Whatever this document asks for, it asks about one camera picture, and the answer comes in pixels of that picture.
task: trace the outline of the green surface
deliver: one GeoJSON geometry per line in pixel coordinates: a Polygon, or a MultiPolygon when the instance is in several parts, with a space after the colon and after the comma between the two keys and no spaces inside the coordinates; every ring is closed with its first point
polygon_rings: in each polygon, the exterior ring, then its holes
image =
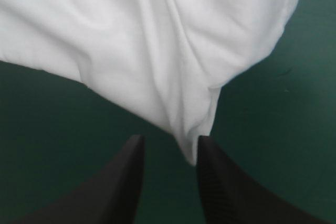
{"type": "MultiPolygon", "coordinates": [[[[222,89],[212,136],[260,183],[336,223],[336,0],[300,0],[272,55],[222,89]]],[[[146,136],[136,223],[204,223],[173,138],[85,86],[0,62],[0,223],[42,207],[146,136]]]]}

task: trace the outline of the white fabric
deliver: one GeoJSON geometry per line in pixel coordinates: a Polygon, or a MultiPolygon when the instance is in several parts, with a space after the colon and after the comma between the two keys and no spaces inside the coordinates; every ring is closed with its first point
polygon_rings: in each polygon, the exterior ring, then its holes
{"type": "Polygon", "coordinates": [[[86,84],[195,164],[220,88],[271,53],[297,1],[0,0],[0,60],[86,84]]]}

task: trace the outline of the black object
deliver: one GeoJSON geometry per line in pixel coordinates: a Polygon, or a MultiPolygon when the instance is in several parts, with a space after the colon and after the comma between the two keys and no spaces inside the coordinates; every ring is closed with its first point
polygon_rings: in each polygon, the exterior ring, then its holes
{"type": "Polygon", "coordinates": [[[209,137],[198,138],[198,189],[208,224],[322,224],[244,173],[209,137]]]}
{"type": "Polygon", "coordinates": [[[142,188],[144,137],[132,136],[99,173],[64,198],[13,224],[133,223],[142,188]]]}

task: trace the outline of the fabric fold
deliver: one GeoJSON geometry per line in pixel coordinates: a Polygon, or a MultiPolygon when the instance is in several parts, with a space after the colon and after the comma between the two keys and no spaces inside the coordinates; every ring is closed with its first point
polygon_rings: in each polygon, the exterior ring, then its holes
{"type": "Polygon", "coordinates": [[[0,60],[82,82],[195,164],[221,87],[271,53],[297,2],[0,0],[0,60]]]}

